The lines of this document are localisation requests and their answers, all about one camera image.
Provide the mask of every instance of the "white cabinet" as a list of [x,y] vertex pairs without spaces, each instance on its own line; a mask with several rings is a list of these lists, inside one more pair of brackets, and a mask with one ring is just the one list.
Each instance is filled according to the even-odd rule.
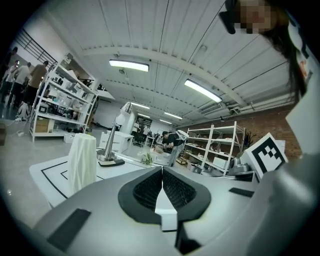
[[[106,148],[106,145],[110,136],[110,132],[111,131],[108,130],[107,133],[104,133],[104,132],[101,133],[101,138],[99,143],[100,149]],[[112,150],[121,154],[125,154],[126,151],[129,149],[132,139],[133,139],[132,135],[121,132],[121,131],[116,131],[113,137]]]

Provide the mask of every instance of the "fluorescent ceiling light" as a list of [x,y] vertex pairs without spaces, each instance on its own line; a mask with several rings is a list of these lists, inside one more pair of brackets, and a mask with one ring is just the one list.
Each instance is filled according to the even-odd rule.
[[164,120],[161,120],[161,119],[159,119],[161,122],[165,122],[165,123],[168,123],[168,124],[170,124],[170,125],[172,125],[172,123],[170,123],[170,122],[167,122],[167,121],[164,121]]
[[109,63],[113,67],[121,67],[121,68],[128,68],[134,70],[141,70],[141,71],[149,71],[149,65],[133,62],[133,61],[126,61],[126,60],[117,60],[117,59],[110,59]]
[[180,117],[180,116],[176,116],[176,115],[174,115],[174,114],[170,114],[170,113],[167,113],[167,112],[164,112],[166,115],[169,115],[169,116],[172,116],[172,117],[174,117],[174,118],[178,118],[178,119],[182,119],[182,117]]
[[207,89],[203,88],[201,85],[195,83],[194,81],[191,81],[190,79],[187,79],[185,81],[184,85],[198,91],[199,93],[202,93],[203,95],[209,97],[210,99],[214,100],[215,102],[222,101],[222,99],[219,96],[208,91]]
[[139,116],[142,116],[142,117],[145,117],[145,118],[150,118],[150,116],[147,116],[147,115],[145,115],[145,114],[140,114],[140,113],[138,113],[138,115],[139,115]]
[[132,105],[135,105],[135,106],[138,106],[138,107],[141,107],[141,108],[145,108],[145,109],[150,109],[150,107],[148,106],[143,106],[143,105],[140,105],[140,104],[137,104],[137,103],[134,103],[134,102],[131,102]]

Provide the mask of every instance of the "chair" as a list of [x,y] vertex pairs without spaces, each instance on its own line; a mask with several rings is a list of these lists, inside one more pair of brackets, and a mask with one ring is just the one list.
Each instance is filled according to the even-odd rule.
[[144,147],[144,145],[143,145],[144,139],[145,139],[145,137],[143,134],[136,133],[135,137],[134,137],[133,145],[139,146],[140,148],[143,148]]

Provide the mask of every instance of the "concrete floor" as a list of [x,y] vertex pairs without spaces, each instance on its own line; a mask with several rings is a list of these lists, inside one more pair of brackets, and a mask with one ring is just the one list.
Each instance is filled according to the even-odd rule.
[[[0,122],[9,125],[12,120],[1,119]],[[64,143],[62,137],[36,138],[32,143],[29,134],[18,137],[17,131],[28,132],[28,124],[12,123],[7,126],[5,145],[0,146],[0,189],[11,214],[32,228],[51,208],[32,180],[29,167],[67,156],[71,144]],[[102,131],[106,132],[101,127],[92,130],[97,146]],[[141,150],[142,147],[132,146],[127,155],[136,158]],[[178,163],[174,167],[187,170]]]

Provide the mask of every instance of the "lamp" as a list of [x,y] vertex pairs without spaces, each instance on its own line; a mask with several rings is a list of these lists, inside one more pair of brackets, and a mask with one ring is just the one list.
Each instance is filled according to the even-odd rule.
[[127,114],[131,113],[132,109],[132,104],[131,102],[127,102],[126,104],[123,105],[123,107],[120,109],[120,113],[116,116],[114,122],[113,122],[113,127],[110,132],[109,139],[106,143],[105,149],[98,150],[96,152],[96,158],[98,158],[102,162],[112,162],[115,161],[117,158],[115,156],[115,153],[112,152],[112,144],[114,142],[114,136],[116,132],[116,127],[117,126],[122,126],[125,121],[126,121],[126,116]]

